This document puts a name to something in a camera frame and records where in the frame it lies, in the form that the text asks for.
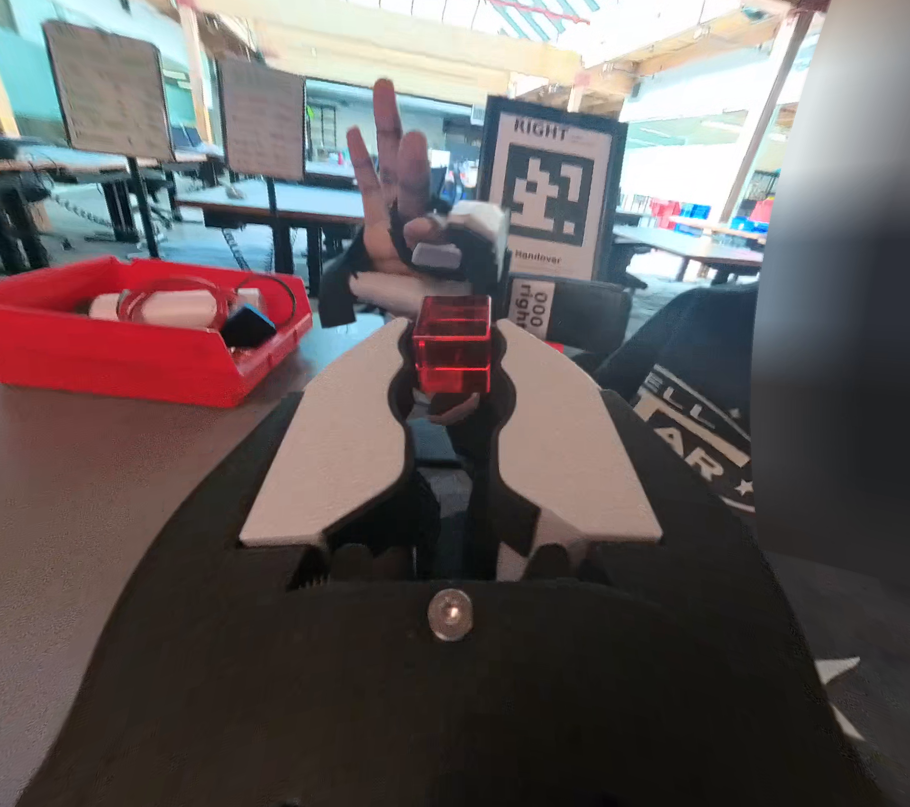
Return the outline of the whiteboard on black stand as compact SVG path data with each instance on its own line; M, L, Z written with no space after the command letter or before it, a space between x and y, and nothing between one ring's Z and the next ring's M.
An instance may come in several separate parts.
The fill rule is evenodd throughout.
M160 52L152 43L58 19L42 25L69 146L123 156L146 248L160 257L141 160L174 163Z
M264 181L275 271L292 275L290 227L279 217L277 182L304 181L305 81L231 57L217 61L216 73L225 162L234 174Z

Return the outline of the wooden office desk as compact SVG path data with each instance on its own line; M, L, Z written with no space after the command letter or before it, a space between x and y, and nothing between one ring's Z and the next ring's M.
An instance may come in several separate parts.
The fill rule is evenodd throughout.
M310 185L276 183L269 188L265 181L241 184L239 199L228 197L226 187L208 188L176 197L180 210L202 213L208 228L239 229L261 225L278 229L276 264L281 274L294 270L290 232L306 232L307 280L311 293L319 289L323 271L323 237L328 228L357 228L363 222L363 206L358 193Z
M181 221L176 199L176 173L198 176L204 186L218 179L219 153L176 151L171 161L138 158L131 161L110 153L85 153L38 144L25 138L2 138L1 160L1 259L6 275L18 275L50 266L43 244L53 237L64 248L68 239L56 232L41 231L32 215L36 202L57 198L52 187L95 185L108 210L107 220L83 211L83 216L104 227L105 232L87 236L93 242L128 244L136 248L152 244L157 257L160 235L153 217L167 228Z
M690 264L712 271L712 285L736 282L739 277L757 276L763 267L764 256L746 248L720 244L710 237L694 237L667 230L641 226L615 226L613 243L643 247L679 259L676 281L682 282Z

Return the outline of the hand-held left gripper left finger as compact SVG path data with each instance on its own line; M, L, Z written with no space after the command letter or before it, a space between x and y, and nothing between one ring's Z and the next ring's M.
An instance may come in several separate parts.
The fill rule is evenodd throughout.
M413 467L411 322L398 317L303 392L240 530L245 548L313 546L399 490Z

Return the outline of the white bottle with black cap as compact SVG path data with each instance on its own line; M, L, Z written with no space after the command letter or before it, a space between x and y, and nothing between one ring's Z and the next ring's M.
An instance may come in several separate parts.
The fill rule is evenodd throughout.
M246 289L242 297L257 307L259 297L255 289ZM214 300L206 288L190 285L103 293L88 305L86 313L93 320L106 322L217 330L211 328L214 314Z

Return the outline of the tag poster on black stand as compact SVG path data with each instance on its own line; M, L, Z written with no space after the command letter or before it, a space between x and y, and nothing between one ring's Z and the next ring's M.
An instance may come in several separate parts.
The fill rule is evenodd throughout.
M606 281L628 125L487 98L476 196L508 220L518 275Z

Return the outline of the black printed shirt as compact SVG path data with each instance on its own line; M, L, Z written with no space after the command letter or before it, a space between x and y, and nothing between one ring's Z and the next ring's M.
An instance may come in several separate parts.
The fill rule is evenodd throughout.
M699 476L757 546L750 393L758 283L696 288L656 312L593 376ZM870 688L854 676L872 658L869 614L856 578L781 559L824 686L839 682L846 706L870 725Z

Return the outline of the blue and black foam block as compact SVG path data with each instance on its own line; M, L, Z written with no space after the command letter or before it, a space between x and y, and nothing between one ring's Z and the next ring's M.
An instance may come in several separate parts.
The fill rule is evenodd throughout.
M278 335L278 328L266 314L250 304L235 307L219 329L229 349L255 349Z

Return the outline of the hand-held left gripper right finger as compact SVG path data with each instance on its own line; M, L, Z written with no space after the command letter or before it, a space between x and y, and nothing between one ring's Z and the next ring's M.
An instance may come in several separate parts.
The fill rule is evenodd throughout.
M509 320L496 372L496 579L519 580L541 548L578 567L599 543L657 544L663 529L601 395L585 371Z

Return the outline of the person's right hand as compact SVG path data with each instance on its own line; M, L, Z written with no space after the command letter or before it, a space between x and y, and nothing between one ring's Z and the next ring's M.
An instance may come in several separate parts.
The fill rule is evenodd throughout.
M394 84L380 78L372 88L378 163L374 164L358 127L347 131L347 150L363 206L363 242L372 268L389 275L415 276L400 258L391 236L390 213L398 211L409 245L429 241L437 223L426 218L430 168L426 136L405 132Z

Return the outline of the red plastic bin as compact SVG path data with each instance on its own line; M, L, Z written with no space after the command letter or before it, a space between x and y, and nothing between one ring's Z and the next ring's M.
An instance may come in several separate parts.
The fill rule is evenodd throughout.
M302 278L294 320L255 349L229 349L219 329L93 320L88 305L122 290L236 284L241 272L156 259L100 257L2 279L2 384L167 403L239 405L295 351L313 324Z

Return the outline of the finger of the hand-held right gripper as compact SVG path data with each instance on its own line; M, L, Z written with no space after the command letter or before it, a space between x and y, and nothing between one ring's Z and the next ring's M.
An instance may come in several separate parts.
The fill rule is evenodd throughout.
M509 218L494 203L458 201L447 216L447 227L466 228L474 232L508 232Z
M418 243L411 250L411 269L428 274L454 274L459 271L456 244Z

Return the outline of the red acrylic cube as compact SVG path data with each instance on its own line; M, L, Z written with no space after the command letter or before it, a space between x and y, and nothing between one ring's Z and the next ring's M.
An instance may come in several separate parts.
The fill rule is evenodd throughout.
M419 389L426 395L490 391L491 326L487 295L426 296L411 332Z

